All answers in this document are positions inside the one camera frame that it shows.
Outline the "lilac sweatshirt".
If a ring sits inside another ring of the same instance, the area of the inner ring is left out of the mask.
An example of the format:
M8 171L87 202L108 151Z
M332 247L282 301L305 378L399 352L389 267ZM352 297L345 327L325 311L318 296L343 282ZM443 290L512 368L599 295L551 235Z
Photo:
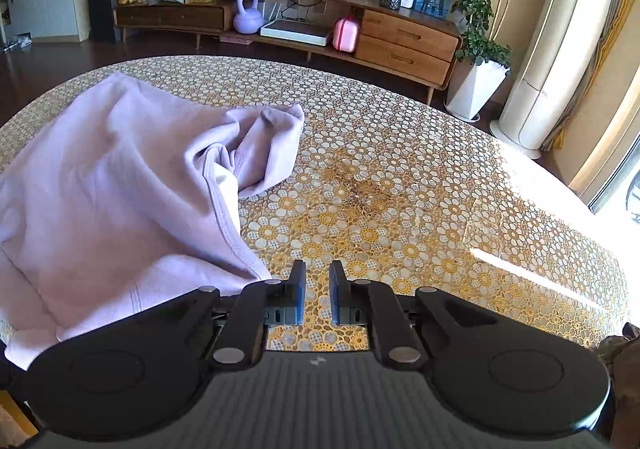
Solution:
M6 358L199 287L235 295L270 273L239 202L293 172L300 105L217 108L113 73L81 93L1 175Z

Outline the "washing machine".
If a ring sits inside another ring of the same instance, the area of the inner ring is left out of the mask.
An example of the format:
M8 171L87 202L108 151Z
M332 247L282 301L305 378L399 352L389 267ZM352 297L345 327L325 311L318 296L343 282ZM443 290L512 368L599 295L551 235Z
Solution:
M639 197L639 138L636 138L589 203L589 209L606 224L623 228L639 223Z

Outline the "white standing air conditioner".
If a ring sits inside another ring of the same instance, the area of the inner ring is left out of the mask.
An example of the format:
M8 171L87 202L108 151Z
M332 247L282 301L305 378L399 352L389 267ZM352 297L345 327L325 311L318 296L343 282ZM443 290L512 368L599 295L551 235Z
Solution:
M491 134L538 159L596 51L612 0L544 0L521 69Z

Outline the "brown folded garment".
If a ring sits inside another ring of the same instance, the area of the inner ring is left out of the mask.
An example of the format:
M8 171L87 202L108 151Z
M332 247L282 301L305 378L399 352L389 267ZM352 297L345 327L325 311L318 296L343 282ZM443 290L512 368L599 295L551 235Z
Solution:
M626 322L622 334L606 337L598 346L597 353L608 368L612 383L597 431L612 448L638 448L639 328Z

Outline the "white flat box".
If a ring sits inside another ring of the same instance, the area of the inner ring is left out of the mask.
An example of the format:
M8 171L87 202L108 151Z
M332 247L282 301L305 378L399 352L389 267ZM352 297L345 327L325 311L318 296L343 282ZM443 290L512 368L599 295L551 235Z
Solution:
M331 33L332 30L326 27L288 19L270 21L259 30L259 35L265 38L321 47L328 45Z

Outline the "tall potted green plant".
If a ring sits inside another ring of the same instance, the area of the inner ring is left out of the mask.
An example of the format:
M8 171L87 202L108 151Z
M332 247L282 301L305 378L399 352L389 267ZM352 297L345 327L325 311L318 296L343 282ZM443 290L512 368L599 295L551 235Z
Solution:
M496 41L511 0L454 0L451 10L462 24L462 44L451 76L445 109L465 122L480 110L511 69L511 49Z

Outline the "gold lace tablecloth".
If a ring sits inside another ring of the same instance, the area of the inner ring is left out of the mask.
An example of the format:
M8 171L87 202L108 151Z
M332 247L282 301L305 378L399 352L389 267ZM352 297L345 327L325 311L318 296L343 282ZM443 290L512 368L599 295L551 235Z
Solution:
M283 278L307 265L305 319L273 349L345 351L361 330L330 318L328 269L399 294L438 287L591 346L627 316L627 288L597 218L537 163L437 110L373 85L275 62L130 60L48 91L1 130L1 175L83 92L113 73L217 108L300 105L293 172L239 202L240 234Z

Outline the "long wooden TV cabinet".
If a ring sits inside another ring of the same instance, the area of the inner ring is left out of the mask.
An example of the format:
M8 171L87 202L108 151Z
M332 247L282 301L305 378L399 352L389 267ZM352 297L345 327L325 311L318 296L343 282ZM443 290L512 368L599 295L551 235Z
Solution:
M370 0L184 0L114 9L122 31L157 29L303 50L444 90L462 37L454 24Z

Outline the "purple kettlebell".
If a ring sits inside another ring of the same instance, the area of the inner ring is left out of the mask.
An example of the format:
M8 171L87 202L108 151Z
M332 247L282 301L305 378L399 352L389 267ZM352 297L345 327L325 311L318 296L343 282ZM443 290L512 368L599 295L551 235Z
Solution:
M265 19L258 9L259 0L236 0L233 18L234 30L241 34L255 34L264 25Z

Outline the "pink small case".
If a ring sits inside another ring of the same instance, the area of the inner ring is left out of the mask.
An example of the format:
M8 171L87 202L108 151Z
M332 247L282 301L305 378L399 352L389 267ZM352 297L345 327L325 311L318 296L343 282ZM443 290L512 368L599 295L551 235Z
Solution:
M332 46L334 50L351 54L355 51L360 23L354 16L337 20L334 24Z

